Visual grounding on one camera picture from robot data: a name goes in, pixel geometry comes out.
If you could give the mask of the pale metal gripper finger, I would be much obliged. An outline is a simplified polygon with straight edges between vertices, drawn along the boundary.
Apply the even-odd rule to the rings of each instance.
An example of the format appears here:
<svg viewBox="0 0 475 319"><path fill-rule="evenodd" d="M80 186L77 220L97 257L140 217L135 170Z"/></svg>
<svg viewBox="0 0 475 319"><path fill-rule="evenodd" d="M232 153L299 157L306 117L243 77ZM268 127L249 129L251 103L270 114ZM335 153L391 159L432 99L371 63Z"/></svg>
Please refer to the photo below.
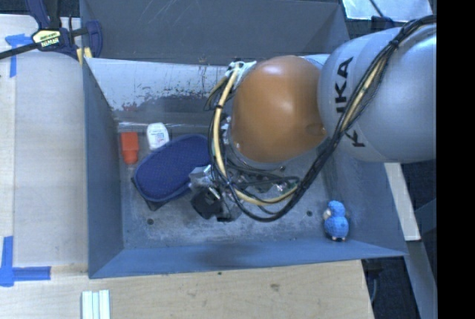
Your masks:
<svg viewBox="0 0 475 319"><path fill-rule="evenodd" d="M213 184L212 166L205 165L196 167L189 174L189 179L190 188L208 188Z"/></svg>

